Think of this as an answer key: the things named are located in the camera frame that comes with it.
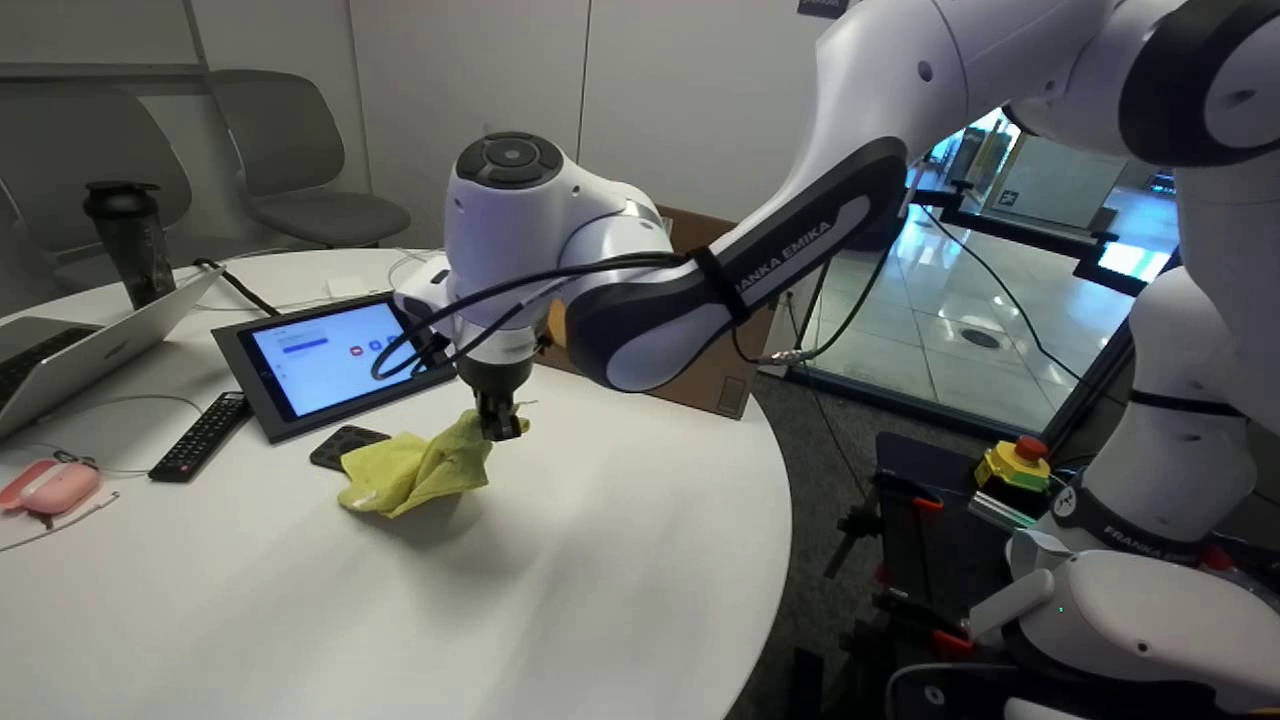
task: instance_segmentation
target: gray chair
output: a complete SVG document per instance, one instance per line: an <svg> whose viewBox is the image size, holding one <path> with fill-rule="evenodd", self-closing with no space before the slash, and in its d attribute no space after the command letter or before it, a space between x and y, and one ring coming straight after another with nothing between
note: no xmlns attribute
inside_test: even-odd
<svg viewBox="0 0 1280 720"><path fill-rule="evenodd" d="M239 162L250 212L283 238L354 250L407 227L407 212L327 189L346 174L346 142L321 87L288 71L214 71L220 122Z"/></svg>
<svg viewBox="0 0 1280 720"><path fill-rule="evenodd" d="M118 281L86 189L92 179L156 186L160 224L190 212L192 189L151 112L114 84L0 81L4 288L36 299Z"/></svg>

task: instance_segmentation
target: remote control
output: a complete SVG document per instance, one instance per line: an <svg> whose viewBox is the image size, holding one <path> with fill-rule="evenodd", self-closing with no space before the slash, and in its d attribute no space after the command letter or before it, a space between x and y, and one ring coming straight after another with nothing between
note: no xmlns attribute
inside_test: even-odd
<svg viewBox="0 0 1280 720"><path fill-rule="evenodd" d="M243 391L220 391L147 477L156 484L190 484L250 416Z"/></svg>

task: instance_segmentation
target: black phone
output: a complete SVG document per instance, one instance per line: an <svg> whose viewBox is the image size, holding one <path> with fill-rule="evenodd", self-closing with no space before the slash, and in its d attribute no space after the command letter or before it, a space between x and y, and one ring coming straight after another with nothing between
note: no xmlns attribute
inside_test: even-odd
<svg viewBox="0 0 1280 720"><path fill-rule="evenodd" d="M312 454L312 463L346 473L340 458L350 458L354 448L377 446L377 442L390 442L390 436L373 433L373 427L346 425Z"/></svg>

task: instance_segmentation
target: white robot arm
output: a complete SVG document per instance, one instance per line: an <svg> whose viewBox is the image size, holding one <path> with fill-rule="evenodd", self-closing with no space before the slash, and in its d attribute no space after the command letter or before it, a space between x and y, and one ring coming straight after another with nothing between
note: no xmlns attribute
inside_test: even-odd
<svg viewBox="0 0 1280 720"><path fill-rule="evenodd" d="M1280 669L1276 617L1238 586L1184 577L1258 484L1244 416L1280 433L1280 343L1268 340L1280 307L1280 242L1268 238L1280 227L1276 16L1276 0L851 0L817 50L795 168L700 256L669 256L643 193L538 136L471 144L448 186L445 245L448 296L466 299L448 336L468 347L459 377L485 433L522 433L511 397L554 296L568 304L568 353L589 377L625 391L669 386L838 250L886 250L900 233L910 162L1011 106L1029 127L1067 144L1184 168L1190 271L1142 296L1132 408L1083 490L1043 522L1074 559L1029 551L1017 577L1048 573L1048 586L1029 580L1026 596L1011 591L1022 604L999 596L985 617L1022 626L1032 649L1076 673L1276 702L1276 673L1239 677L1239 654ZM1117 626L1117 614L1143 614L1129 610L1153 601L1143 589L1239 601L1231 628L1258 628L1260 646L1244 649L1248 632L1209 646L1197 617Z"/></svg>
<svg viewBox="0 0 1280 720"><path fill-rule="evenodd" d="M814 127L782 193L700 256L560 288L571 360L625 391L669 386L838 250L886 250L900 233L910 155L999 99L1036 92L1090 43L1105 9L1109 0L856 5L821 35ZM459 155L445 250L459 299L529 271L669 254L669 242L643 193L576 168L550 142L505 133ZM522 427L511 391L529 377L545 313L545 299L529 299L509 318L511 299L471 304L451 326L459 343L490 331L459 377L494 436Z"/></svg>

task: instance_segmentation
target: table surface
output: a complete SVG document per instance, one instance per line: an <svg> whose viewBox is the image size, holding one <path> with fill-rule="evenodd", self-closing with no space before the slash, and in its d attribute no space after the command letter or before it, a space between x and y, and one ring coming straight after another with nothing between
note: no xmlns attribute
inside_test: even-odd
<svg viewBox="0 0 1280 720"><path fill-rule="evenodd" d="M379 293L428 254L236 261L307 307ZM36 318L109 322L122 288ZM335 509L346 477L243 425L192 484L145 473L232 377L209 336L253 322L220 286L173 340L23 436L92 454L104 514L0 557L0 718L724 718L772 628L794 502L776 436L538 368L529 436L490 490L396 526ZM358 425L432 436L468 408L445 386Z"/></svg>

